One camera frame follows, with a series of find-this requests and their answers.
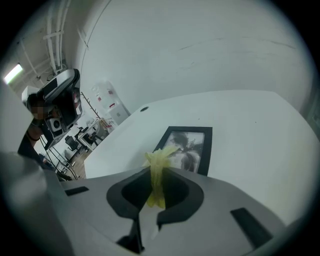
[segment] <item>ceiling light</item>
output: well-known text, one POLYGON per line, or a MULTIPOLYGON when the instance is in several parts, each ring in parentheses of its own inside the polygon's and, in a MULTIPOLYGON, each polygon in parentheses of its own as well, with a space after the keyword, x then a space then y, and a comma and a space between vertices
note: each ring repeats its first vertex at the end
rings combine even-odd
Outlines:
POLYGON ((20 64, 17 64, 4 78, 4 81, 8 84, 16 75, 18 75, 22 70, 20 64))

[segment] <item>black picture frame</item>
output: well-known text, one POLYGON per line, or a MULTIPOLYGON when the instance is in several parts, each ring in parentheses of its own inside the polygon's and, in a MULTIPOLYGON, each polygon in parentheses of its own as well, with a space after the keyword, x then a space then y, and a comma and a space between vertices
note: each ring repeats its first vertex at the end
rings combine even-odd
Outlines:
POLYGON ((169 126, 168 129, 165 131, 164 135, 162 136, 161 140, 155 147, 154 151, 162 149, 165 146, 172 132, 204 134, 203 147, 197 173, 200 175, 208 176, 212 148, 212 127, 169 126))

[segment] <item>framed photo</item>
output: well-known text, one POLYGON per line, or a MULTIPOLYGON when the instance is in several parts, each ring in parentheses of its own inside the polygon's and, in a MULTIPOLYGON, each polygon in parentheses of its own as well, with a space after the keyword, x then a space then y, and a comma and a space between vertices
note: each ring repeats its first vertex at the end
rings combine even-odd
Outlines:
POLYGON ((212 127, 169 126, 154 151, 166 146, 179 147, 169 156, 171 167, 208 175, 212 127))

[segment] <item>white table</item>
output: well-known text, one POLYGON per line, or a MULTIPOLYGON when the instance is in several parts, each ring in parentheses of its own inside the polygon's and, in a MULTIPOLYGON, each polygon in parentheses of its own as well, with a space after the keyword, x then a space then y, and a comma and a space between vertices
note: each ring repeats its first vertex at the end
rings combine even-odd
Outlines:
POLYGON ((302 116, 274 92, 205 92, 140 109, 84 161, 87 178, 142 166, 145 152, 155 149, 168 126, 212 127, 209 177, 237 186, 286 224, 303 213, 314 188, 320 143, 302 116))

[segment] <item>floor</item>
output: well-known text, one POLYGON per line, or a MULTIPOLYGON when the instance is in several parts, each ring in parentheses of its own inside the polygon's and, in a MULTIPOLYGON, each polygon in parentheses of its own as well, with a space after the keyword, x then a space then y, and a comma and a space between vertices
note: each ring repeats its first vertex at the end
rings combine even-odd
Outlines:
MULTIPOLYGON (((71 165, 73 164, 73 162, 75 162, 72 168, 78 179, 86 179, 85 160, 90 154, 90 150, 88 152, 82 150, 79 154, 76 154, 74 157, 72 157, 70 161, 71 165)), ((69 170, 66 172, 66 175, 74 179, 74 176, 69 170)))

